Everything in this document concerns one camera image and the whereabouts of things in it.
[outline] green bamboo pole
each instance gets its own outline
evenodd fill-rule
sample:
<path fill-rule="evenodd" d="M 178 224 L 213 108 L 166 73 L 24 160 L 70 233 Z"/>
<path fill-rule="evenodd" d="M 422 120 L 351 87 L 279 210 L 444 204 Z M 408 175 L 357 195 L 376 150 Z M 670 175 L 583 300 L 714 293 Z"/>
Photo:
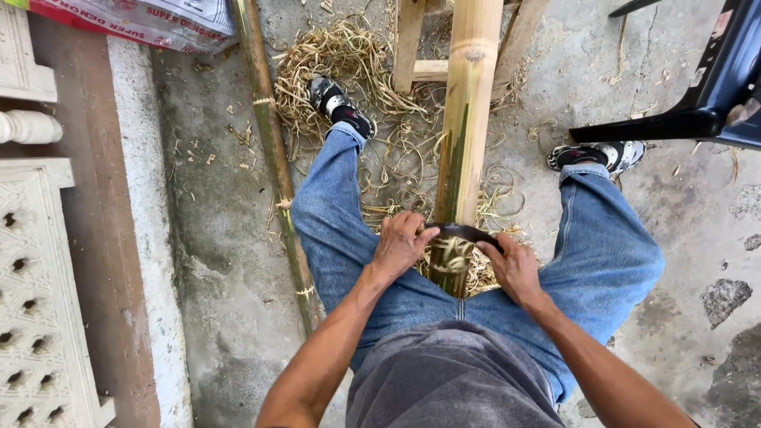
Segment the green bamboo pole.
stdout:
<path fill-rule="evenodd" d="M 502 0 L 454 4 L 436 222 L 476 224 L 501 16 Z M 472 250 L 472 245 L 453 238 L 435 239 L 428 269 L 431 280 L 449 294 L 464 298 Z"/>
<path fill-rule="evenodd" d="M 230 6 L 240 39 L 240 50 L 243 52 L 248 68 L 256 124 L 259 127 L 267 167 L 271 171 L 272 183 L 275 185 L 275 207 L 280 218 L 281 239 L 291 264 L 301 316 L 304 318 L 304 327 L 309 335 L 320 323 L 319 302 L 314 280 L 307 265 L 307 255 L 301 248 L 291 223 L 293 183 L 285 155 L 280 119 L 275 112 L 275 94 L 269 77 L 268 57 L 264 50 L 259 11 L 256 8 L 256 0 L 232 0 Z"/>

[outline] chair leg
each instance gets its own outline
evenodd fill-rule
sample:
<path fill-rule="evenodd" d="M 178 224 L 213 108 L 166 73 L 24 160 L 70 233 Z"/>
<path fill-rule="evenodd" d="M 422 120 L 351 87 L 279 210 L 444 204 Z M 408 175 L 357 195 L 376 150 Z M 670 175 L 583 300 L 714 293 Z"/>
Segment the chair leg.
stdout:
<path fill-rule="evenodd" d="M 624 6 L 617 8 L 615 11 L 613 11 L 612 14 L 609 14 L 608 16 L 611 18 L 617 18 L 619 16 L 630 14 L 633 11 L 642 9 L 645 6 L 658 3 L 659 1 L 660 0 L 631 0 L 629 3 L 626 3 Z"/>
<path fill-rule="evenodd" d="M 721 132 L 723 123 L 711 110 L 667 111 L 651 117 L 570 129 L 577 143 L 647 139 L 707 139 Z"/>

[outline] curved blade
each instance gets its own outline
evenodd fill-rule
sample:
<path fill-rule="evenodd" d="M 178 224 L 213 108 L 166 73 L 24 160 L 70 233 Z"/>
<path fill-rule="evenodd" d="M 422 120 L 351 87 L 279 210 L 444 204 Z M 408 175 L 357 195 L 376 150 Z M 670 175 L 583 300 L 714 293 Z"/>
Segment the curved blade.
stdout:
<path fill-rule="evenodd" d="M 474 228 L 473 226 L 460 225 L 457 223 L 425 223 L 425 228 L 439 228 L 442 235 L 457 236 L 466 241 L 488 242 L 489 244 L 494 245 L 494 247 L 499 250 L 500 254 L 505 253 L 505 250 L 499 246 L 499 242 L 496 238 L 479 228 Z"/>

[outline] blue jeans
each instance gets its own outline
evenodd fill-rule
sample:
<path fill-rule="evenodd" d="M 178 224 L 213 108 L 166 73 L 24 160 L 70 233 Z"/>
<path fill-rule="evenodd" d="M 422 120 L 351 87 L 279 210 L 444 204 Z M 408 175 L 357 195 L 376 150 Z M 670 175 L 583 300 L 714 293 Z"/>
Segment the blue jeans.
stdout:
<path fill-rule="evenodd" d="M 357 156 L 364 145 L 351 126 L 334 125 L 291 205 L 329 313 L 352 289 L 378 243 L 360 213 Z M 563 313 L 606 343 L 661 275 L 664 258 L 603 165 L 566 166 L 560 183 L 563 215 L 555 258 L 539 271 L 539 280 Z M 480 324 L 519 343 L 545 372 L 556 401 L 576 386 L 547 334 L 502 290 L 456 299 L 413 269 L 381 296 L 350 367 L 356 372 L 387 334 L 450 319 Z"/>

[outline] forearm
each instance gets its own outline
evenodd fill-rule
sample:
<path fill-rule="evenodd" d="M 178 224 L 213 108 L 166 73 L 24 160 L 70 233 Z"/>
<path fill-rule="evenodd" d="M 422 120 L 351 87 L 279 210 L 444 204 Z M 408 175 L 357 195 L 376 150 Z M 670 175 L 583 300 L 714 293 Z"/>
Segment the forearm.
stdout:
<path fill-rule="evenodd" d="M 386 286 L 372 266 L 307 339 L 269 390 L 256 426 L 317 426 Z"/>
<path fill-rule="evenodd" d="M 695 428 L 678 406 L 568 319 L 549 295 L 541 300 L 527 310 L 552 338 L 603 425 Z"/>

